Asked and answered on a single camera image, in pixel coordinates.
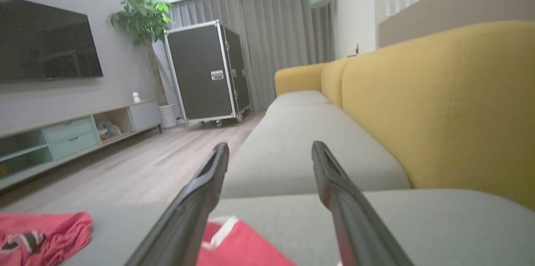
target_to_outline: gray curtain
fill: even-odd
[[[171,16],[176,27],[220,19],[240,35],[253,110],[275,99],[277,70],[334,59],[330,9],[308,0],[186,0]]]

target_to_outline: black flat screen tv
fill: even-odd
[[[0,0],[0,83],[102,77],[87,15]]]

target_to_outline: tv stand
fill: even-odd
[[[111,121],[121,135],[101,140],[96,123]],[[0,190],[149,129],[162,118],[156,101],[142,101],[15,131],[0,132]]]

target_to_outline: red cloth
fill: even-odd
[[[91,240],[93,220],[88,213],[62,215],[0,214],[0,241],[19,244],[15,249],[2,250],[2,266],[55,266],[85,247]],[[44,241],[32,253],[27,233],[43,236]]]
[[[203,241],[210,243],[212,236],[221,226],[208,222]],[[240,220],[218,247],[214,249],[201,247],[197,266],[294,266],[294,264]]]

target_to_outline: metal latch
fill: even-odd
[[[223,70],[212,71],[210,72],[210,75],[212,76],[213,81],[222,80],[224,77]]]

